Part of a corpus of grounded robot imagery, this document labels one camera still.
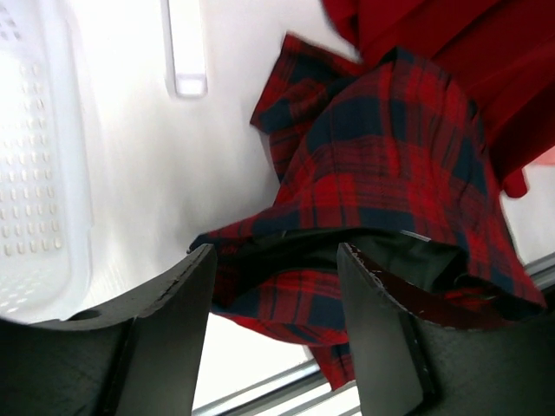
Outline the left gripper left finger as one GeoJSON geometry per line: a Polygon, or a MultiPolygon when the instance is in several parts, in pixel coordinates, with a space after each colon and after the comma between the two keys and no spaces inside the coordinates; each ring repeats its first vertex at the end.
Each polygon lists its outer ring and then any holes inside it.
{"type": "Polygon", "coordinates": [[[2,414],[191,414],[216,267],[204,244],[66,321],[2,320],[2,414]]]}

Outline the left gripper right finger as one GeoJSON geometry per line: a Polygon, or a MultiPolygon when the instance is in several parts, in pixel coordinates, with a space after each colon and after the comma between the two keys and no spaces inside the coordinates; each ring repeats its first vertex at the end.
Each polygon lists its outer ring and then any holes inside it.
{"type": "Polygon", "coordinates": [[[553,314],[512,323],[456,308],[350,244],[337,266],[363,414],[553,414],[553,314]]]}

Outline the red navy plaid skirt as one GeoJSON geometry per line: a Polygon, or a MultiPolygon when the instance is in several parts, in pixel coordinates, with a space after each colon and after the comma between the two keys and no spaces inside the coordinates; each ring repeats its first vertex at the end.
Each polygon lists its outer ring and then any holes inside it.
{"type": "Polygon", "coordinates": [[[331,388],[355,377],[337,266],[352,244],[402,279],[420,313],[502,327],[547,304],[517,257],[475,103],[429,60],[366,69],[294,35],[251,117],[279,181],[272,205],[201,234],[212,312],[307,347],[331,388]]]}

